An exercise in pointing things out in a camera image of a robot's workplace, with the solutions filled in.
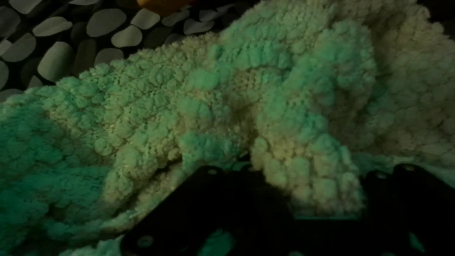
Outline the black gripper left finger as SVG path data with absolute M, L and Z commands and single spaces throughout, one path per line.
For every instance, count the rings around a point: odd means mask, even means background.
M 287 256 L 293 218 L 262 173 L 203 167 L 122 240 L 121 256 Z

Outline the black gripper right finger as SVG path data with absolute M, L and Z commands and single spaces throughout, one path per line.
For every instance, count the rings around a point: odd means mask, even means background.
M 301 218 L 304 256 L 455 256 L 454 188 L 415 164 L 361 178 L 360 218 Z

